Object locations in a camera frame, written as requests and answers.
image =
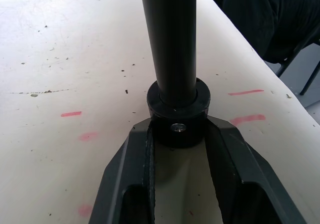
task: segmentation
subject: black metal pole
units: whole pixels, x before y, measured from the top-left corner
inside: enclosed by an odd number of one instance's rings
[[[159,95],[172,107],[196,98],[196,0],[142,0]]]
[[[317,76],[317,74],[320,71],[320,62],[317,64],[317,66],[315,67],[314,71],[312,72],[310,78],[308,79],[307,83],[305,84],[304,88],[302,89],[302,91],[300,92],[300,95],[304,95],[307,90],[309,89],[310,85],[312,84],[312,82],[314,81],[315,77]]]

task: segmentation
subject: black jacket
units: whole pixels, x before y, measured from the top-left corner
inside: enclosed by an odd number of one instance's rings
[[[320,0],[214,1],[262,58],[274,46],[294,48],[320,23]]]

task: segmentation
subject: white table surface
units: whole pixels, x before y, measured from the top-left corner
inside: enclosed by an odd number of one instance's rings
[[[88,222],[104,168],[149,117],[147,33],[142,0],[0,0],[0,223]],[[319,223],[320,126],[212,0],[197,0],[197,76],[211,91],[209,114],[237,122],[308,223]],[[229,94],[251,90],[263,91]],[[70,112],[81,114],[62,117]],[[265,120],[242,122],[257,116]],[[203,148],[166,154],[177,176],[193,179],[184,193],[211,181]],[[213,186],[198,199],[214,207],[207,219],[188,194],[180,217],[171,213],[163,189],[157,223],[221,223]]]

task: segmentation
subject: black stand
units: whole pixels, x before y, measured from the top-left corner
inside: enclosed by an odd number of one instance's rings
[[[104,171],[89,224],[154,224],[154,140],[186,148],[203,137],[224,223],[306,223],[278,177],[239,131],[207,116],[196,78],[196,0],[143,0],[157,81],[151,119],[136,124]]]

